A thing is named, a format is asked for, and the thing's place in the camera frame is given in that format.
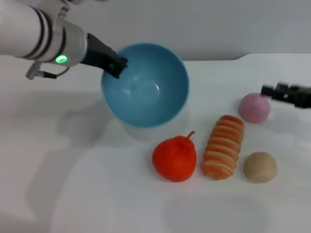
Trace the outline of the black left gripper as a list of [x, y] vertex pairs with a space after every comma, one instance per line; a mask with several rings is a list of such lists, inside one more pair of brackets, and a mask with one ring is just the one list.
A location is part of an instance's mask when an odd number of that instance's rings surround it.
[[112, 77], [119, 79], [123, 70], [128, 67], [128, 59], [120, 57], [119, 61], [117, 61], [117, 54], [96, 36], [88, 33], [86, 38], [86, 55], [80, 63], [101, 68]]

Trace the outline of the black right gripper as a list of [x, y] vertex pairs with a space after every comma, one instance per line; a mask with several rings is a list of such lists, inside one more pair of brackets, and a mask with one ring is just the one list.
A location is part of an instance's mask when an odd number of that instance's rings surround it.
[[292, 101], [295, 107], [311, 107], [311, 87], [278, 82], [276, 86], [263, 85], [261, 94], [278, 101]]

